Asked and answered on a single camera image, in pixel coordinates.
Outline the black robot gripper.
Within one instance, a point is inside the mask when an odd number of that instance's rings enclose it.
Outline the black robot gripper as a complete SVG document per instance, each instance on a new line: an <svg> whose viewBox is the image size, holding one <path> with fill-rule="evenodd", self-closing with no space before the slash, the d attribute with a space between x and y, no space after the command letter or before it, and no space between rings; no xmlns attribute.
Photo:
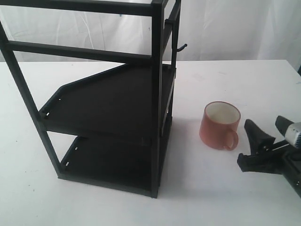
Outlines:
<svg viewBox="0 0 301 226"><path fill-rule="evenodd" d="M259 155L238 155L237 164L242 172L260 172L282 175L294 191L301 196L301 151L283 140L261 130L251 119L246 119L244 128L251 153Z"/></svg>

